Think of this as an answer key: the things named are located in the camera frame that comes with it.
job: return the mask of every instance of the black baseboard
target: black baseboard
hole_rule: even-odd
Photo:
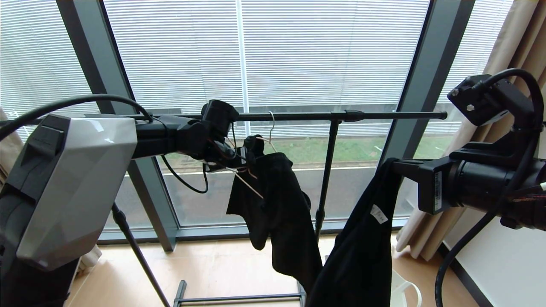
[[[449,253],[449,249],[447,246],[442,243],[440,247],[438,248],[438,253],[442,257],[445,257],[447,253]],[[466,272],[465,268],[462,267],[462,265],[457,261],[457,259],[454,259],[450,265],[451,269],[457,275],[459,280],[462,282],[462,284],[465,286],[465,288],[470,292],[470,295],[472,295],[472,298],[478,303],[478,306],[480,307],[493,307],[491,302],[485,297],[482,290],[478,288],[478,285],[470,278],[470,275]]]

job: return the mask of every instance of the glass window pane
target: glass window pane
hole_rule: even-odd
[[[447,94],[467,76],[483,73],[499,31],[512,6],[512,0],[478,0],[462,36],[444,87],[434,111],[447,111],[445,120],[430,120],[415,158],[440,158],[464,116],[447,99]]]
[[[36,107],[76,95],[91,94],[55,1],[0,2],[0,106],[14,119]],[[62,113],[99,113],[96,103],[60,110]],[[17,132],[23,141],[34,130]],[[129,177],[116,198],[132,227],[150,222]],[[115,227],[109,219],[106,228]]]
[[[250,112],[393,111],[428,5],[243,0],[237,12],[233,0],[105,1],[132,90],[156,114],[198,112],[208,99]],[[247,133],[269,135],[271,127],[272,121],[238,122],[235,131],[242,142]],[[351,212],[373,176],[389,127],[389,120],[341,125],[328,218]],[[291,121],[277,122],[273,131],[275,146],[294,162],[312,200],[313,216],[328,130],[328,121]],[[168,160],[188,183],[204,187],[198,163],[174,154]],[[176,181],[161,159],[159,164],[181,225],[243,222],[225,215],[233,174],[210,174],[210,192],[201,195]]]

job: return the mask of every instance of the road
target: road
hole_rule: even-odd
[[[306,169],[296,170],[295,172],[301,189],[311,199],[311,213],[314,217],[321,194],[323,170]],[[375,167],[333,169],[325,206],[326,217],[347,217],[370,182],[374,172]],[[197,189],[204,187],[202,174],[182,174],[181,176]],[[239,216],[225,214],[233,177],[231,173],[209,174],[209,192],[207,194],[197,194],[178,182],[171,174],[165,174],[165,183],[181,225],[243,222],[243,219]],[[131,227],[150,226],[137,192],[128,176],[123,180],[116,202],[126,213],[127,221]],[[396,208],[395,215],[408,215],[412,209]],[[109,218],[106,226],[115,226],[111,218]]]

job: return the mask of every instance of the white plastic chair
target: white plastic chair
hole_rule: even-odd
[[[407,307],[406,294],[404,292],[410,286],[413,286],[417,292],[417,307],[421,307],[423,297],[419,288],[393,270],[393,280],[390,284],[390,307]]]

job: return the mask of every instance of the green grass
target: green grass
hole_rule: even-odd
[[[452,137],[423,137],[417,148],[415,158],[436,159],[451,142]],[[328,139],[305,138],[274,140],[273,144],[279,152],[284,152],[294,164],[297,163],[322,163],[326,159]],[[381,157],[381,151],[385,145],[385,138],[338,138],[334,150],[334,162],[371,162]],[[271,146],[266,144],[265,153],[273,152]],[[199,162],[176,153],[167,155],[169,162],[174,162],[174,167],[199,167]]]

